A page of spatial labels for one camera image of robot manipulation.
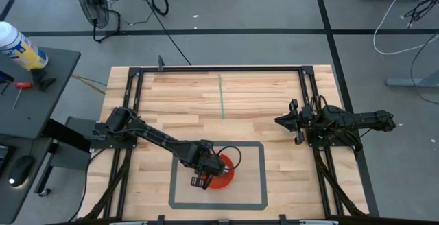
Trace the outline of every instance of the black metal frame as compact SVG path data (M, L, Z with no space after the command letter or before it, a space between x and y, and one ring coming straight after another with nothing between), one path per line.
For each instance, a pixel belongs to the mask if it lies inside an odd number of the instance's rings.
M312 66L266 66L266 67L131 67L128 71L128 80L126 84L126 91L123 99L123 107L128 107L128 102L131 94L131 87L133 83L133 79L135 76L137 79L137 87L134 95L134 105L133 110L138 112L139 102L141 96L141 88L143 76L148 72L193 72L193 71L297 71L300 80L300 86L302 89L302 96L304 99L305 105L309 105L309 96L307 91L307 85L305 76L309 77L309 81L311 84L311 90L313 97L318 96L316 79L314 77L314 71ZM337 184L337 178L335 175L335 168L333 164L331 148L326 147L324 149L320 149L317 146L313 146L312 142L310 142L310 146L313 150L314 159L316 162L316 172L318 175L318 182L320 188L320 194L322 198L322 205L324 210L324 216L326 220L340 221L343 224L435 224L438 225L439 222L430 222L430 221L416 221L416 220L400 220L400 219L386 219L380 217L370 217L363 216L364 214L356 209L355 205L348 199L347 195L343 192L342 188ZM323 163L320 152L324 151L326 156L327 165ZM85 217L75 221L68 222L62 224L109 224L109 220L113 222L120 222L123 218L123 206L125 202L126 196L126 188L128 183L128 174L130 168L130 160L132 156L132 149L126 150L125 159L117 170L117 165L120 158L120 149L115 150L115 154L113 156L112 169L110 173L110 180L108 183L108 188L99 200L99 202L95 205L92 211L86 215ZM335 197L335 207L337 209L337 215L332 215L330 206L327 188L325 184L325 178L328 180L328 183L332 186ZM116 186L121 182L121 189L119 193L119 199L117 203L117 216L110 217L111 203L112 203L112 193L115 190ZM342 204L342 200L346 208L350 211L352 217L344 215L344 207ZM102 209L104 210L103 218L99 218L98 216L101 213ZM226 225L226 224L305 224L306 220L287 220L285 214L279 215L279 220L194 220L194 221L165 221L164 215L159 215L156 221L147 221L148 224L218 224L218 225Z
M316 84L316 79L314 77L314 71L313 71L313 67L312 66L266 66L266 67L251 67L251 66L241 66L241 67L161 67L161 68L154 68L154 67L146 67L146 68L139 68L139 67L131 67L128 71L128 80L127 80L127 84L126 84L126 90L125 90L125 96L123 99L123 107L128 107L128 102L130 99L130 93L131 93L131 87L132 87L132 83L133 83L133 79L135 76L138 77L137 79L137 87L136 87L136 93L134 95L134 105L133 105L133 110L135 110L136 112L138 112L139 109L139 101L140 101L140 96L141 96L141 89L142 89L142 81L143 81L143 76L148 73L148 72L193 72L193 71L297 71L298 75L299 75L299 80L300 80L300 87L302 90L302 96L304 99L304 103L306 105L309 105L309 96L308 96L308 91L307 91L307 85L306 85L306 80L305 80L305 76L307 75L309 77L309 81L311 83L311 90L312 90L312 96L318 96L318 91L317 91L317 84ZM318 148L314 148L313 147L313 152L314 152L314 156L318 156L320 157L320 151ZM333 165L333 159L332 159L332 155L331 155L331 150L329 147L327 147L325 150L325 156L327 159L327 166L329 168L329 172L331 173L332 177L334 177L334 179L336 180L336 175L335 175L335 168ZM116 179L116 173L117 173L117 167L118 167L118 162L120 159L120 149L116 149L115 153L113 155L113 161L112 161L112 167L111 167L111 171L110 171L110 180L108 183L108 188L110 188L111 186L115 186L115 181L118 182L118 180ZM131 159L131 155L132 155L132 150L127 150L126 151L126 155L125 155L125 160L123 161L122 166L120 167L120 169L126 169L127 171L125 172L125 174L123 175L122 179L121 179L121 189L120 189L120 193L119 193L119 199L118 199L118 203L117 203L117 218L122 219L123 217L123 206L124 206L124 202L125 202L125 196L126 196L126 187L127 187L127 183L128 183L128 173L129 173L129 168L130 168L130 159ZM320 173L319 169L316 168L316 171L318 173L318 181L319 181L319 186L320 186L320 193L322 196L322 203L323 203L323 207L324 207L324 214L325 217L328 217L331 215L331 211L329 208L329 199L328 199L328 194L327 194L327 188L324 182L324 176L322 175L322 173ZM344 211L343 211L343 207L342 207L342 203L340 201L340 198L338 197L338 195L336 193L334 193L334 197L335 197L335 203L336 203L336 207L337 207L337 214L338 215L343 215ZM104 214L103 214L103 218L109 218L110 217L110 210L111 210L111 204L112 204L112 195L111 193L108 195L107 197L107 202L105 204L104 207ZM264 220L263 223L264 224L268 224L268 223L273 223L273 224L278 224L280 220Z

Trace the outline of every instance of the computer mouse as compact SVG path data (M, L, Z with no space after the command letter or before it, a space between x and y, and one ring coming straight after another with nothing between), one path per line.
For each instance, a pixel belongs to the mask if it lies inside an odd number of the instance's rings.
M33 164L34 158L32 156L22 156L18 158L9 172L9 183L13 187L22 185L27 179L27 175Z

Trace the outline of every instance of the caster wheel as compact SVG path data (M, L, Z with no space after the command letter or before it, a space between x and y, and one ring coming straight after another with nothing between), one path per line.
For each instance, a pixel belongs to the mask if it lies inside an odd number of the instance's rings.
M51 193L51 189L49 188L44 188L43 191L41 191L41 193L38 194L39 197L45 197L47 195L49 195Z

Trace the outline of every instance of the gray tape outline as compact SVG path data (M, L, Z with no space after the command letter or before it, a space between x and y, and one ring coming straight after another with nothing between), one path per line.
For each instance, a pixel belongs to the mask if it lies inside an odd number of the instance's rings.
M175 190L177 179L178 160L172 158L171 184L169 185L169 205L173 209L215 209L215 210L254 210L262 211L268 205L267 178L265 175L265 154L263 144L259 141L216 141L214 146L234 145L239 147L258 147L259 150L259 171L261 177L261 203L260 204L204 204L204 203L181 203L175 202Z

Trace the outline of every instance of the wooden table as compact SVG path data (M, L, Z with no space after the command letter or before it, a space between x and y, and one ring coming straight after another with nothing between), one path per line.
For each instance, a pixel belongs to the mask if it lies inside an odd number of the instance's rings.
M341 106L331 66L313 67L319 93L329 104ZM101 121L107 119L115 106L122 105L128 69L111 69ZM260 141L263 144L268 206L263 211L172 209L168 205L172 156L139 139L138 148L132 154L123 219L157 220L158 215L165 215L166 220L277 220L279 214L286 214L288 219L323 218L312 149L306 142L295 145L295 134L274 122L275 117L288 113L292 98L302 106L298 74L291 71L145 74L139 115L151 126L182 140ZM357 207L367 213L352 150L332 147L332 153L340 186ZM79 217L91 210L107 188L112 156L113 150L106 150L91 163ZM331 211L335 213L332 190L328 184L327 188ZM113 197L118 197L118 190L115 193ZM117 202L113 202L113 215L116 206Z

